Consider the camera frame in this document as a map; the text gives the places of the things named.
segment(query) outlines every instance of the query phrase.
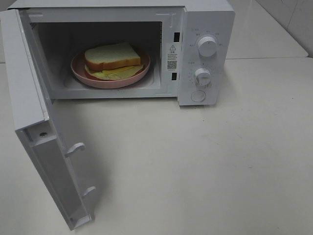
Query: cheese slice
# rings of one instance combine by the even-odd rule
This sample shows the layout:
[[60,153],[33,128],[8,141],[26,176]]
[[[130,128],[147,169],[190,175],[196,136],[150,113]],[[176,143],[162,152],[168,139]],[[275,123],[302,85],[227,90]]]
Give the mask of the cheese slice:
[[85,65],[85,71],[101,80],[122,80],[134,76],[138,71],[143,68],[143,65],[125,66],[113,70],[103,70],[100,72],[92,71]]

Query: microwave control panel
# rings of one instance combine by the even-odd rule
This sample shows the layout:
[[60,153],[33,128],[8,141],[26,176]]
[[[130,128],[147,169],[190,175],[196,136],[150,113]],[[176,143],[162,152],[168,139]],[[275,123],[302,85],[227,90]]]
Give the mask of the microwave control panel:
[[178,101],[215,104],[221,83],[234,12],[187,12]]

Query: power knob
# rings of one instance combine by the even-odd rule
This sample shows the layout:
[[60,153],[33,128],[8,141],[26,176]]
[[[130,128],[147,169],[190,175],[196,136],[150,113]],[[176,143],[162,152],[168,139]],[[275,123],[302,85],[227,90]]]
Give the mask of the power knob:
[[196,86],[206,86],[211,82],[211,73],[208,69],[201,68],[195,71]]
[[200,55],[210,57],[217,50],[217,40],[213,36],[204,36],[198,41]]

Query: warning label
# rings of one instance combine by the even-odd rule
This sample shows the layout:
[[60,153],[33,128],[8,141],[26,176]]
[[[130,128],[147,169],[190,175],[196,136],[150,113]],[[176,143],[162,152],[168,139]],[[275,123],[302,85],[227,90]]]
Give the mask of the warning label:
[[167,70],[177,71],[177,62],[179,60],[179,44],[168,43],[166,47]]

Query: qr code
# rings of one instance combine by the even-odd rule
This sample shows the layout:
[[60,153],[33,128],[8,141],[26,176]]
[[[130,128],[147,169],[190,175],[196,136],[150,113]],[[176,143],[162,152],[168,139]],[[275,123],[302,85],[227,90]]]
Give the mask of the qr code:
[[167,61],[167,69],[175,70],[177,68],[177,60]]

